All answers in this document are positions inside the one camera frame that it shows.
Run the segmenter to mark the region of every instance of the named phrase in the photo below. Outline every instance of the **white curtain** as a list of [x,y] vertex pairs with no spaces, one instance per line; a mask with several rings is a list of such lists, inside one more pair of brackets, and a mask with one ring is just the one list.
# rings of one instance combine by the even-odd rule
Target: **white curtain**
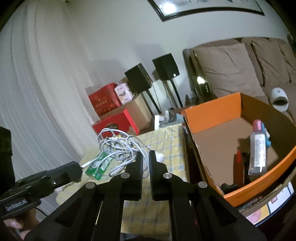
[[27,0],[0,33],[0,125],[12,133],[16,179],[80,161],[98,145],[85,88],[99,83],[65,7]]

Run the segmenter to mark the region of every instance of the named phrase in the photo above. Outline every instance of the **clear bottle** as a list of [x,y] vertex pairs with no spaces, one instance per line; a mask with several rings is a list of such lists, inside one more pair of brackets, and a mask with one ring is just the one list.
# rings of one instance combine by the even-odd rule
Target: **clear bottle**
[[253,121],[253,133],[250,142],[249,176],[262,176],[267,172],[267,146],[266,134],[262,131],[261,120]]

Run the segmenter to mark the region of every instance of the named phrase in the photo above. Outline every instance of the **framed picture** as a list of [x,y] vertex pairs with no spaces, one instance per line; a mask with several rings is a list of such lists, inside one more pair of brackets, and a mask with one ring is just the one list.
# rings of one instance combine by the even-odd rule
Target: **framed picture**
[[264,15],[256,0],[148,0],[164,22],[208,11],[241,11]]

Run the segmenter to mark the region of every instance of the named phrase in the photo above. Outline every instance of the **red gift box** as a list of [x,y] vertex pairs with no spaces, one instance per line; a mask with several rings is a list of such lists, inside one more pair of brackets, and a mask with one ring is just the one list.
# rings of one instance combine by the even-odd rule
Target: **red gift box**
[[[136,123],[130,116],[127,109],[124,109],[117,115],[110,116],[106,119],[100,120],[97,123],[93,124],[93,129],[96,134],[99,134],[102,129],[109,128],[109,129],[118,129],[124,131],[127,134],[139,135],[140,130],[137,127]],[[104,132],[103,137],[111,137],[111,132]]]
[[102,116],[121,106],[121,102],[114,91],[116,86],[117,84],[111,83],[89,95],[91,104],[98,116]]

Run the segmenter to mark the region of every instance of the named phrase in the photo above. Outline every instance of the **tangled cable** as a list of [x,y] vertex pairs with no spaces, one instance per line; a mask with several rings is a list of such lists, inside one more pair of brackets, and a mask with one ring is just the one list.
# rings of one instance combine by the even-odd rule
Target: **tangled cable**
[[[103,138],[104,132],[111,132],[112,137]],[[126,137],[117,137],[114,132],[119,132],[120,134],[125,135]],[[109,172],[109,176],[113,177],[119,174],[123,169],[125,169],[126,165],[133,162],[136,159],[137,152],[139,151],[143,155],[143,178],[147,178],[149,176],[149,155],[148,152],[141,147],[141,144],[147,148],[148,150],[152,150],[149,146],[145,145],[139,138],[134,135],[129,135],[121,130],[104,128],[98,135],[98,141],[100,145],[101,152],[100,154],[93,160],[83,164],[81,167],[85,168],[90,165],[93,161],[97,160],[103,152],[108,154],[105,158],[103,158],[100,162],[96,164],[96,167],[99,166],[108,158],[112,157],[114,160],[117,160],[120,164],[115,165]]]

